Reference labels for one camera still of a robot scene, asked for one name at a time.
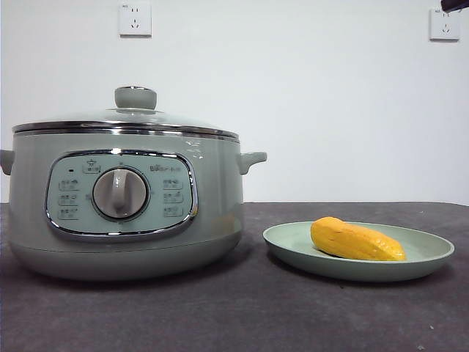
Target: gray tablecloth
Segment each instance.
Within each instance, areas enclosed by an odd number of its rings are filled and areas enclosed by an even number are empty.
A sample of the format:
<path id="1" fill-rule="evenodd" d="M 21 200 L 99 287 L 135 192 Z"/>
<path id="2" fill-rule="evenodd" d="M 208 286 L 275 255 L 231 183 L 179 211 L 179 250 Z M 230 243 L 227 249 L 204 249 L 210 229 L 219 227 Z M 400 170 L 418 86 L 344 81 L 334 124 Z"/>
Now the gray tablecloth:
<path id="1" fill-rule="evenodd" d="M 248 203 L 224 259 L 159 279 L 89 283 L 22 268 L 1 248 L 1 351 L 469 351 L 469 207 Z M 449 264 L 407 282 L 307 274 L 268 253 L 275 224 L 337 216 L 450 240 Z M 2 239 L 8 218 L 1 207 Z"/>

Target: pot handle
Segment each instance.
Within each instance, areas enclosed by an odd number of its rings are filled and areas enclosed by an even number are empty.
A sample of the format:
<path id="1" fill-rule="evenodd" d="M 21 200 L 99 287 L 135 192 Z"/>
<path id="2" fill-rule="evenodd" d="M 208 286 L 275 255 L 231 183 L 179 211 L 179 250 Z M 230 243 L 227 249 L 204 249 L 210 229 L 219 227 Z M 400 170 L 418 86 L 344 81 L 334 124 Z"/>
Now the pot handle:
<path id="1" fill-rule="evenodd" d="M 265 152 L 240 154 L 240 158 L 238 159 L 238 165 L 240 166 L 240 174 L 246 175 L 251 166 L 257 163 L 262 163 L 266 160 L 267 153 Z"/>
<path id="2" fill-rule="evenodd" d="M 11 175 L 15 153 L 12 150 L 0 150 L 0 164 L 3 173 Z"/>

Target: chrome trim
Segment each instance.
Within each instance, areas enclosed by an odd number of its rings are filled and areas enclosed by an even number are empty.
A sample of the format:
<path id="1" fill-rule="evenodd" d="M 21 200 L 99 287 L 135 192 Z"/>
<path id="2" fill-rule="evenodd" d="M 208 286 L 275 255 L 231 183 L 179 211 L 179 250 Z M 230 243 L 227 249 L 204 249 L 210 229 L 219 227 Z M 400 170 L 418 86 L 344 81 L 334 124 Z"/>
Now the chrome trim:
<path id="1" fill-rule="evenodd" d="M 172 125 L 169 123 L 151 123 L 151 122 L 125 122 L 125 121 L 52 121 L 52 122 L 33 122 L 16 125 L 13 127 L 14 133 L 33 132 L 40 133 L 46 130 L 68 131 L 83 129 L 83 133 L 90 133 L 89 130 L 107 130 L 117 129 L 126 131 L 178 131 L 182 133 L 210 134 L 215 136 L 225 136 L 238 139 L 236 133 L 218 130 L 216 128 L 205 128 L 185 125 Z"/>
<path id="2" fill-rule="evenodd" d="M 115 134 L 115 135 L 142 135 L 142 136 L 180 136 L 180 137 L 191 137 L 191 138 L 205 138 L 205 139 L 217 139 L 221 141 L 229 141 L 239 143 L 240 140 L 237 134 L 233 133 L 236 137 L 215 135 L 210 133 L 190 133 L 181 131 L 155 131 L 155 130 L 127 130 L 120 128 L 63 128 L 63 129 L 50 129 L 50 130 L 35 130 L 35 131 L 21 131 L 15 132 L 15 136 L 35 136 L 40 134 L 83 134 L 83 133 L 101 133 L 101 134 Z"/>
<path id="3" fill-rule="evenodd" d="M 162 112 L 162 111 L 156 111 L 153 109 L 143 109 L 143 108 L 115 108 L 115 109 L 106 109 L 106 110 L 114 110 L 115 112 L 119 112 L 120 114 L 133 114 L 133 113 L 138 113 L 138 114 L 143 114 L 143 115 L 155 115 L 157 112 Z"/>
<path id="4" fill-rule="evenodd" d="M 154 92 L 153 89 L 142 87 L 142 86 L 126 86 L 126 87 L 118 87 L 117 89 L 140 89 L 140 90 L 148 90 L 149 92 Z"/>
<path id="5" fill-rule="evenodd" d="M 152 240 L 156 238 L 162 238 L 166 235 L 173 235 L 179 232 L 182 232 L 185 228 L 187 228 L 191 222 L 196 217 L 197 213 L 199 212 L 199 198 L 197 196 L 197 184 L 196 184 L 196 177 L 194 174 L 194 170 L 190 161 L 183 155 L 179 153 L 162 153 L 157 151 L 151 150 L 121 150 L 121 154 L 126 155 L 144 155 L 144 156 L 157 156 L 162 158 L 176 158 L 180 160 L 188 169 L 189 174 L 189 183 L 191 185 L 191 193 L 192 193 L 192 207 L 188 212 L 188 215 L 181 220 L 180 222 L 171 225 L 169 227 L 164 227 L 158 230 L 149 230 L 149 231 L 138 231 L 138 232 L 80 232 L 69 230 L 65 227 L 61 227 L 60 225 L 56 224 L 48 211 L 47 207 L 47 200 L 49 195 L 49 187 L 51 184 L 51 176 L 52 170 L 55 165 L 64 158 L 69 158 L 73 156 L 84 156 L 84 155 L 99 155 L 99 154 L 114 154 L 115 150 L 82 150 L 82 151 L 75 151 L 75 152 L 68 152 L 62 155 L 60 158 L 57 158 L 51 165 L 51 170 L 49 172 L 49 178 L 45 193 L 45 201 L 44 201 L 44 211 L 46 217 L 48 219 L 49 225 L 58 230 L 58 232 L 62 237 L 72 240 L 72 241 L 83 241 L 83 242 L 94 242 L 94 243 L 122 243 L 122 242 L 133 242 L 133 241 L 143 241 L 143 240 Z"/>

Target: electrical socket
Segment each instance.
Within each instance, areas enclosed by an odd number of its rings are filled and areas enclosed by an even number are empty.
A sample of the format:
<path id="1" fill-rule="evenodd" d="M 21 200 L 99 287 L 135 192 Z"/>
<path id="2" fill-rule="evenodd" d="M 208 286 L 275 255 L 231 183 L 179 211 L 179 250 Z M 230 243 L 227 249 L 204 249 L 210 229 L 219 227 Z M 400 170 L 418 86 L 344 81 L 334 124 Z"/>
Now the electrical socket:
<path id="1" fill-rule="evenodd" d="M 126 1 L 120 5 L 121 36 L 152 36 L 152 5 L 146 1 Z"/>
<path id="2" fill-rule="evenodd" d="M 459 12 L 430 10 L 430 40 L 459 40 L 461 16 Z"/>

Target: plate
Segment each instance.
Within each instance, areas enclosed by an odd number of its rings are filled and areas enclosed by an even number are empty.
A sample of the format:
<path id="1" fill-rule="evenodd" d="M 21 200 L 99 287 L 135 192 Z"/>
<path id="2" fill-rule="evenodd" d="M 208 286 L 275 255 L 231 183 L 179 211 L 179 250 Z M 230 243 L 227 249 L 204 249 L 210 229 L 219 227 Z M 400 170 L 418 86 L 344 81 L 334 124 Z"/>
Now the plate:
<path id="1" fill-rule="evenodd" d="M 454 245 L 428 232 L 383 224 L 349 222 L 398 240 L 407 260 L 377 261 L 334 257 L 315 247 L 310 236 L 312 221 L 280 224 L 263 233 L 271 252 L 280 260 L 313 274 L 365 282 L 394 282 L 431 274 L 453 254 Z"/>

